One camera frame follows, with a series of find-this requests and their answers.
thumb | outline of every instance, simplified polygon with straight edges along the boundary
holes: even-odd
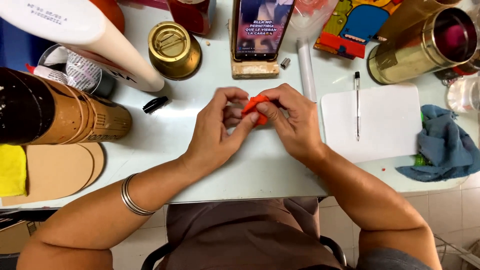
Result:
[[[257,104],[257,110],[263,113],[270,121],[273,122],[275,128],[284,129],[290,126],[285,115],[283,115],[282,111],[275,106],[272,102],[262,102]]]
[[[233,143],[237,147],[240,147],[250,131],[252,131],[255,123],[257,123],[258,117],[259,114],[257,112],[252,112],[245,116],[232,132],[232,135],[228,137],[228,143]]]

red jar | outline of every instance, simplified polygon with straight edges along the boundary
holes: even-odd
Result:
[[[207,34],[212,26],[216,0],[167,0],[173,20],[187,31]]]

phone screen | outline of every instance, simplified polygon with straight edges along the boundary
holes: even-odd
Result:
[[[294,0],[240,0],[238,59],[276,55]]]

colorful box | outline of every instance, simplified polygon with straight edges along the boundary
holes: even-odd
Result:
[[[403,0],[339,0],[314,48],[349,59],[365,57],[365,45]]]

wooden phone stand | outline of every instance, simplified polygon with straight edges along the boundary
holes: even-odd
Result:
[[[232,20],[228,20],[228,36],[230,44],[232,39]],[[232,78],[234,79],[252,79],[261,78],[269,79],[278,76],[280,69],[278,62],[271,61],[241,61],[237,62],[232,59],[231,48],[228,51],[230,55],[230,65],[232,67]]]

